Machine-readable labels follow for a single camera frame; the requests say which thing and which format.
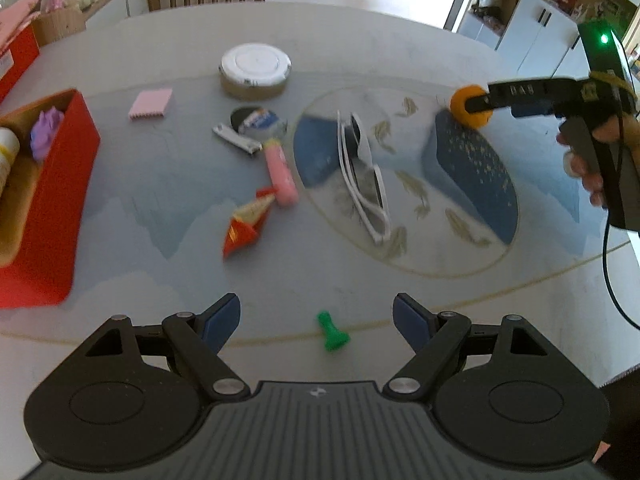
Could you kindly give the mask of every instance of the black cable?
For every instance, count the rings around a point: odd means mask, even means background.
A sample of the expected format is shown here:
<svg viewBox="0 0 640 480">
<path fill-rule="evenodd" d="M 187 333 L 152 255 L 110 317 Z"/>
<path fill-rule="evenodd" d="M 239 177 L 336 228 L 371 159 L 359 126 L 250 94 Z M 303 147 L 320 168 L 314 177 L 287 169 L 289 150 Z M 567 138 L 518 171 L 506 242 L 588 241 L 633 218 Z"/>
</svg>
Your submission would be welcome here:
<svg viewBox="0 0 640 480">
<path fill-rule="evenodd" d="M 625 133 L 624 133 L 623 127 L 624 127 L 624 124 L 622 121 L 622 106 L 621 106 L 620 109 L 618 110 L 618 129 L 620 130 L 620 147 L 618 149 L 618 167 L 616 168 L 617 178 L 618 178 L 618 187 L 620 187 L 620 176 L 622 175 L 622 150 L 624 149 L 624 140 L 625 140 Z M 616 307 L 617 311 L 620 313 L 620 316 L 622 316 L 626 320 L 626 322 L 628 322 L 629 325 L 631 325 L 633 328 L 635 328 L 636 330 L 640 330 L 640 325 L 638 325 L 638 323 L 636 323 L 633 319 L 631 319 L 626 314 L 626 312 L 622 310 L 622 307 L 618 303 L 618 299 L 616 298 L 616 295 L 613 292 L 613 288 L 611 287 L 611 282 L 609 281 L 609 271 L 607 270 L 607 244 L 609 242 L 609 228 L 611 227 L 610 220 L 611 220 L 611 211 L 609 211 L 609 215 L 607 215 L 607 225 L 604 228 L 604 237 L 602 239 L 602 272 L 604 274 L 604 282 L 607 285 L 607 290 L 609 291 L 611 301 L 613 301 L 613 304 Z"/>
</svg>

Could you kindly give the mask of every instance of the pink sticky notes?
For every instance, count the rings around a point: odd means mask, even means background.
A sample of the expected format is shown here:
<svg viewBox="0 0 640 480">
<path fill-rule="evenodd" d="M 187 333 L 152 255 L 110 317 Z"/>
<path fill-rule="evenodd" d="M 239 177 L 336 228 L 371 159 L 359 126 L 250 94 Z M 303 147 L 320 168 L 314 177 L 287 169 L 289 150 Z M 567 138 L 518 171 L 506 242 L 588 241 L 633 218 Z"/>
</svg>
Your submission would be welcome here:
<svg viewBox="0 0 640 480">
<path fill-rule="evenodd" d="M 140 92 L 129 110 L 129 119 L 163 116 L 172 92 L 170 88 Z"/>
</svg>

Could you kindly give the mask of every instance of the red box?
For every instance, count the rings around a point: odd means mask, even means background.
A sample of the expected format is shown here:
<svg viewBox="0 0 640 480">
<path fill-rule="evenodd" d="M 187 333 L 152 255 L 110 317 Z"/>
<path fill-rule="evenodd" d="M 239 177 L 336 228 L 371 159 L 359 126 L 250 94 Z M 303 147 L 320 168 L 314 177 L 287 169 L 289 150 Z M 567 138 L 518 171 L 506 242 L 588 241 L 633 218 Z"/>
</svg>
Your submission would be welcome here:
<svg viewBox="0 0 640 480">
<path fill-rule="evenodd" d="M 38 42 L 29 25 L 0 55 L 0 103 L 39 55 Z"/>
<path fill-rule="evenodd" d="M 65 113 L 44 163 L 33 160 L 31 127 L 42 110 Z M 71 291 L 84 197 L 100 136 L 75 89 L 0 117 L 20 152 L 0 195 L 0 308 L 61 303 Z"/>
</svg>

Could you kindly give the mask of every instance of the green pawn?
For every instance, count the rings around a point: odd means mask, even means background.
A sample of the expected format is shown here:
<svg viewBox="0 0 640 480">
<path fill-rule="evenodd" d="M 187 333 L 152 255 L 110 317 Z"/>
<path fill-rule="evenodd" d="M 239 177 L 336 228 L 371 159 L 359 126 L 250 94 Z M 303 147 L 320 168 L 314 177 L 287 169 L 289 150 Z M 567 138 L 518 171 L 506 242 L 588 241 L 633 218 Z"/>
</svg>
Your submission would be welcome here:
<svg viewBox="0 0 640 480">
<path fill-rule="evenodd" d="M 318 314 L 318 323 L 320 323 L 324 332 L 324 348 L 329 352 L 337 350 L 351 339 L 349 334 L 335 327 L 334 322 L 331 320 L 331 314 L 326 310 Z"/>
</svg>

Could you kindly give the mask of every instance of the purple toy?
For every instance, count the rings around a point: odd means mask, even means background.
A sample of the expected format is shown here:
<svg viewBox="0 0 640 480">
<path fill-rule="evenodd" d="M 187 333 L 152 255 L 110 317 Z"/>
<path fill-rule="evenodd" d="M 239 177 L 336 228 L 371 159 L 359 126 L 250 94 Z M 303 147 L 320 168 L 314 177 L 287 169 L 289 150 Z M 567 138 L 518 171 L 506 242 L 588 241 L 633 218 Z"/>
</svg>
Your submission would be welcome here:
<svg viewBox="0 0 640 480">
<path fill-rule="evenodd" d="M 61 111 L 54 107 L 47 112 L 40 112 L 38 121 L 31 129 L 31 153 L 33 153 L 33 158 L 38 162 L 42 162 L 49 155 L 51 143 L 56 138 L 56 133 L 64 116 Z"/>
</svg>

